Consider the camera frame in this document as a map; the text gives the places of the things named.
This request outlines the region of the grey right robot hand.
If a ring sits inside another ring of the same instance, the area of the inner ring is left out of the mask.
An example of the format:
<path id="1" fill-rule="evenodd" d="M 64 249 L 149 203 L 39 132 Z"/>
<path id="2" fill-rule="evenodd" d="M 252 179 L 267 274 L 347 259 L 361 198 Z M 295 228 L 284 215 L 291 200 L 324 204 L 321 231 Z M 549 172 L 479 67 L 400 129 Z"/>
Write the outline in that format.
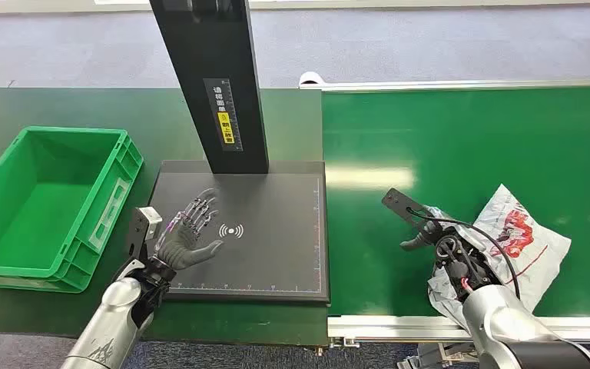
<path id="1" fill-rule="evenodd" d="M 408 240 L 402 241 L 399 246 L 404 251 L 413 251 L 425 246 L 434 245 L 444 232 L 444 228 L 439 221 L 412 221 L 409 223 L 413 229 L 417 230 L 417 235 Z"/>

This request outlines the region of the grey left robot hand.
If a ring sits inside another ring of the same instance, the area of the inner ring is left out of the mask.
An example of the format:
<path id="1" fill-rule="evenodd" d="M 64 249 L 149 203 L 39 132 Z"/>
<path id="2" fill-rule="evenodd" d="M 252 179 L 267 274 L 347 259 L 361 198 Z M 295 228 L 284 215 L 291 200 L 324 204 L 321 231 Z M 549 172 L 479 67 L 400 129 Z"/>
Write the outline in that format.
<path id="1" fill-rule="evenodd" d="M 205 228 L 217 216 L 217 190 L 206 188 L 176 213 L 154 246 L 154 256 L 175 271 L 214 258 L 224 242 L 215 238 L 202 246 Z"/>

